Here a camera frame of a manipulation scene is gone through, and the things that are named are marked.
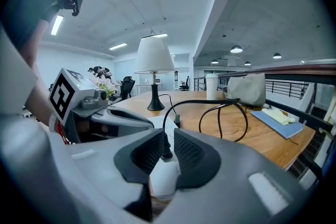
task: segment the blue notebook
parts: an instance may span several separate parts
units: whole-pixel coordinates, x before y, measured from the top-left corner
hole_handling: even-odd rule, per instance
[[[292,136],[300,133],[304,125],[299,122],[289,123],[288,125],[281,125],[276,120],[272,119],[263,111],[251,111],[251,115],[264,122],[267,126],[271,127],[274,131],[280,134],[284,139],[289,139]]]

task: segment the human arm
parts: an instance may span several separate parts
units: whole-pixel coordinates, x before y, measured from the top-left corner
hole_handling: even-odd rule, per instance
[[[49,118],[52,113],[48,103],[49,91],[42,81],[36,64],[36,56],[39,44],[43,35],[48,28],[49,22],[40,20],[32,36],[25,42],[25,45],[19,51],[26,63],[32,68],[38,80],[32,89],[27,102],[26,108],[42,123],[49,125]]]

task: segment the white lampshade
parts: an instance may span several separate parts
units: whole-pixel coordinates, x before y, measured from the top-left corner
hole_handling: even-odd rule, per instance
[[[161,38],[147,37],[140,41],[135,74],[170,73],[174,65],[167,46]]]

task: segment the black cable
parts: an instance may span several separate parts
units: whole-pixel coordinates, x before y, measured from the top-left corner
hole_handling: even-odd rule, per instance
[[[159,97],[160,97],[160,96],[163,96],[163,95],[168,95],[168,96],[169,96],[170,105],[173,106],[173,103],[172,103],[172,97],[171,97],[169,94],[160,94]]]
[[[202,130],[201,130],[201,122],[202,122],[203,117],[204,117],[208,112],[214,111],[214,110],[216,110],[216,109],[218,109],[218,111],[220,111],[222,108],[224,108],[224,107],[226,107],[226,106],[229,106],[229,105],[230,105],[230,104],[222,104],[222,105],[216,106],[216,107],[214,107],[214,108],[210,108],[210,109],[208,109],[207,111],[205,111],[205,112],[203,113],[203,115],[201,116],[200,121],[199,121],[199,123],[198,123],[198,131],[199,131],[200,133],[202,132]],[[221,128],[221,126],[220,126],[221,123],[220,123],[220,121],[219,121],[219,115],[218,115],[217,119],[218,119],[218,126],[219,126],[220,137],[222,138],[222,128]]]
[[[222,108],[219,108],[219,109],[218,109],[218,113],[217,113],[217,121],[218,121],[218,129],[219,129],[219,133],[220,133],[220,139],[223,139],[222,127],[221,127],[221,125],[220,125],[220,124],[221,124],[221,123],[220,123],[220,122],[221,122],[221,121],[220,121],[221,119],[220,119],[220,117],[219,117],[219,116],[220,116],[220,110],[221,110],[221,109],[222,109]]]
[[[199,130],[199,132],[200,132],[200,133],[202,132],[202,131],[201,131],[201,121],[202,121],[202,118],[203,118],[207,113],[209,113],[210,111],[213,111],[213,110],[218,109],[218,114],[217,114],[218,127],[219,127],[220,137],[223,138],[222,127],[221,127],[221,125],[220,125],[220,124],[221,124],[221,123],[220,123],[221,121],[220,121],[219,115],[220,115],[220,110],[221,110],[222,108],[228,106],[228,105],[231,105],[231,104],[227,104],[227,105],[225,105],[225,104],[224,104],[224,105],[219,105],[219,106],[217,106],[217,107],[215,107],[215,108],[211,108],[211,109],[205,111],[205,112],[203,113],[203,115],[202,115],[200,121],[199,121],[200,123],[198,124],[198,130]],[[241,113],[243,114],[243,116],[244,116],[244,118],[245,118],[245,123],[246,123],[245,131],[244,131],[243,135],[242,135],[240,138],[234,140],[234,142],[238,142],[238,141],[240,141],[241,139],[243,139],[243,137],[244,137],[245,134],[247,133],[247,129],[248,129],[248,120],[247,120],[247,115],[246,115],[245,111],[241,108],[241,106],[240,106],[239,104],[237,104],[237,103],[233,103],[233,105],[235,105],[236,107],[238,107],[238,109],[241,111]]]
[[[247,132],[247,129],[248,129],[247,116],[246,116],[245,111],[240,107],[240,105],[237,104],[239,101],[240,101],[239,98],[237,98],[237,99],[229,99],[229,100],[187,100],[187,101],[182,101],[182,102],[180,102],[180,103],[177,103],[177,104],[171,106],[171,107],[168,109],[168,111],[166,112],[166,115],[164,116],[164,119],[163,119],[162,128],[165,129],[165,126],[166,126],[166,120],[167,120],[167,117],[168,117],[169,112],[170,112],[172,109],[174,109],[174,107],[176,107],[176,106],[178,106],[178,105],[180,105],[180,104],[188,104],[188,103],[189,103],[189,104],[190,104],[190,103],[191,103],[191,104],[221,104],[221,105],[223,105],[223,107],[224,107],[224,106],[228,106],[228,105],[233,104],[233,105],[235,105],[236,107],[238,107],[238,109],[241,111],[241,113],[243,114],[243,116],[244,116],[244,118],[245,118],[245,122],[246,122],[245,132],[243,133],[243,135],[242,135],[240,138],[234,140],[234,142],[238,142],[238,141],[240,141],[240,140],[245,136],[245,134],[246,134],[246,132]]]

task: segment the black lamp base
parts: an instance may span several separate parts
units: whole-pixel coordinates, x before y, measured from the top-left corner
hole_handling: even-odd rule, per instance
[[[159,93],[158,93],[158,85],[152,84],[152,101],[147,107],[148,110],[151,111],[159,111],[164,109],[164,105],[161,103],[159,99]]]

